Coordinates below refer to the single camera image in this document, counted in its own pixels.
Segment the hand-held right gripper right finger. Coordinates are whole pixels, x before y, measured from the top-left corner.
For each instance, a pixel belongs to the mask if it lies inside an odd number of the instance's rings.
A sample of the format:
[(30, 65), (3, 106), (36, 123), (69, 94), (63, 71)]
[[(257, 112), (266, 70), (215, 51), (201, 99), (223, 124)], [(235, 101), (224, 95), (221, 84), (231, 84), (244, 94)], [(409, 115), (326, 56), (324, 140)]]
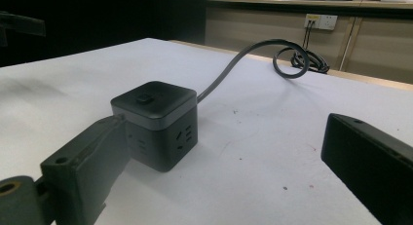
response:
[(413, 225), (413, 147), (331, 113), (320, 157), (383, 225)]

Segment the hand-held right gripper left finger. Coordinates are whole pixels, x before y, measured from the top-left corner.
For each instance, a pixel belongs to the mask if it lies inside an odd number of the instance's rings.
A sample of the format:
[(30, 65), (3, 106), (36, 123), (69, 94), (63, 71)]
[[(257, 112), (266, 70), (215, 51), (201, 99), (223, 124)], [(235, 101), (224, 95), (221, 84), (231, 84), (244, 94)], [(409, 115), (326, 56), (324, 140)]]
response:
[(94, 225), (111, 188), (130, 160), (126, 119), (103, 118), (41, 164), (57, 225)]

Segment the black cube power strip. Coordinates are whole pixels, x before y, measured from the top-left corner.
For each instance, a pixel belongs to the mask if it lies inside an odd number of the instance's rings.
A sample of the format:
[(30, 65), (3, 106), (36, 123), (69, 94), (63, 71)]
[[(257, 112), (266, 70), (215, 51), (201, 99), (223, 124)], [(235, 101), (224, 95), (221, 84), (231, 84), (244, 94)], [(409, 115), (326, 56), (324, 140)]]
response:
[(131, 157), (160, 172), (171, 170), (198, 142), (197, 93), (154, 81), (111, 100), (127, 120)]

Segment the wooden desk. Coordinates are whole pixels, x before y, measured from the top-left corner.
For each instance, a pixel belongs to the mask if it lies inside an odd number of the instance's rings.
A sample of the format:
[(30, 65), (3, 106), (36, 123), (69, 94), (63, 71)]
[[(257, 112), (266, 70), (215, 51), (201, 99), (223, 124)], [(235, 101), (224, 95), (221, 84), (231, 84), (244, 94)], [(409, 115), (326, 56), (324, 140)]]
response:
[(413, 84), (413, 0), (206, 0), (206, 44), (281, 38), (336, 71)]

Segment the dark metal stand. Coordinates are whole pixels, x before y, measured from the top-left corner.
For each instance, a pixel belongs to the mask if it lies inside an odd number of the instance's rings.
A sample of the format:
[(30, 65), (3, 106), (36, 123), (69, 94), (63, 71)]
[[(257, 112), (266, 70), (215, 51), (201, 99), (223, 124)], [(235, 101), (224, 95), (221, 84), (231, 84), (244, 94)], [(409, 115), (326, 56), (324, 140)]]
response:
[(0, 47), (7, 47), (7, 30), (23, 34), (46, 36), (46, 25), (41, 19), (0, 11)]

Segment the white wall socket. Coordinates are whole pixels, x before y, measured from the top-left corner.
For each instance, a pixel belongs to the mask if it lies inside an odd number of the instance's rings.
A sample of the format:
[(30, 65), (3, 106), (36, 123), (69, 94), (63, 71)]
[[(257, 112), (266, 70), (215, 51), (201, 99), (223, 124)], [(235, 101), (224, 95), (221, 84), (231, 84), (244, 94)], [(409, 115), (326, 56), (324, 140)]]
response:
[(307, 14), (304, 21), (305, 28), (333, 30), (338, 17), (332, 15)]

